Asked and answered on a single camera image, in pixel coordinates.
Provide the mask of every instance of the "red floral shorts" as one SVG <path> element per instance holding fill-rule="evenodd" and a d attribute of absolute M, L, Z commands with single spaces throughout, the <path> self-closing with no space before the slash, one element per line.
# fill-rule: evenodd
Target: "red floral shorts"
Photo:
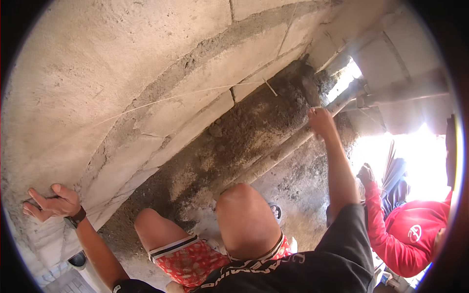
<path fill-rule="evenodd" d="M 277 244 L 259 260 L 275 260 L 291 254 L 287 237 L 282 234 Z M 214 250 L 197 235 L 154 249 L 148 255 L 173 281 L 182 284 L 186 292 L 200 286 L 212 271 L 238 260 Z"/>

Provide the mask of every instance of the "leg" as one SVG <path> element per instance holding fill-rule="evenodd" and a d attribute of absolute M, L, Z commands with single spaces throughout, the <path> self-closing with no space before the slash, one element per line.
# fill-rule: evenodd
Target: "leg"
<path fill-rule="evenodd" d="M 152 209 L 144 209 L 138 214 L 135 230 L 147 252 L 189 236 L 181 227 Z"/>
<path fill-rule="evenodd" d="M 216 207 L 221 237 L 228 253 L 239 259 L 256 259 L 279 241 L 281 231 L 272 210 L 248 184 L 225 191 Z"/>

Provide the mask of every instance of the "dirt trench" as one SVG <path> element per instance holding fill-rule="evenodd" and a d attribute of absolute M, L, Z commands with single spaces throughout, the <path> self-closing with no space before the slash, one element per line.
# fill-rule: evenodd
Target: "dirt trench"
<path fill-rule="evenodd" d="M 293 62 L 269 80 L 277 97 L 262 85 L 135 190 L 99 230 L 118 258 L 146 258 L 133 226 L 144 208 L 156 210 L 189 233 L 219 239 L 215 202 L 207 187 L 219 177 L 234 178 L 306 122 L 309 106 L 292 82 L 296 66 Z M 350 152 L 357 135 L 346 115 L 339 114 L 335 120 L 344 148 Z M 328 204 L 324 145 L 309 140 L 252 186 L 266 200 L 281 204 L 281 228 L 298 240 L 299 249 L 314 249 L 325 232 Z"/>

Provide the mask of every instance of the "logo on shirt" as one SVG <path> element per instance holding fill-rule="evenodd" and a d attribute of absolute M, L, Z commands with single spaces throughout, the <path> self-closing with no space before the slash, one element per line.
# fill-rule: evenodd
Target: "logo on shirt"
<path fill-rule="evenodd" d="M 413 225 L 409 230 L 409 233 L 407 233 L 407 236 L 412 243 L 419 241 L 420 237 L 422 236 L 422 228 L 420 225 Z"/>

